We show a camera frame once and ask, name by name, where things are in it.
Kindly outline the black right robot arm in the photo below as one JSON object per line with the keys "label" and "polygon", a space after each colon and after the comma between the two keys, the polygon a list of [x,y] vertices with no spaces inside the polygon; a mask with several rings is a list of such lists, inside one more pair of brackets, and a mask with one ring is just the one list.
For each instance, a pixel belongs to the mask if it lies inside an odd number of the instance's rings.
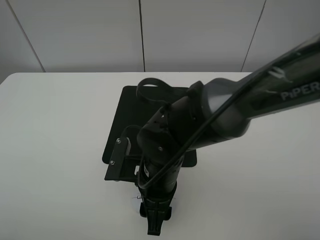
{"label": "black right robot arm", "polygon": [[239,81],[197,81],[186,90],[145,78],[136,97],[159,105],[140,129],[137,174],[140,214],[147,233],[159,236],[171,217],[177,178],[189,151],[243,136],[252,119],[320,100],[320,37],[301,43]]}

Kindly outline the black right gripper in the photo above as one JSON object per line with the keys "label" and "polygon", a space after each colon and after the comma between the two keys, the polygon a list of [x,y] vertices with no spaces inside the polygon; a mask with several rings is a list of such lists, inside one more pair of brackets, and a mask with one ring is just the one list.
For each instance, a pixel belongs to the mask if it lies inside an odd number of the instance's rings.
{"label": "black right gripper", "polygon": [[142,197],[141,213],[147,218],[147,234],[159,236],[163,221],[171,217],[171,202],[177,189],[177,179],[184,155],[163,151],[143,151],[137,186]]}

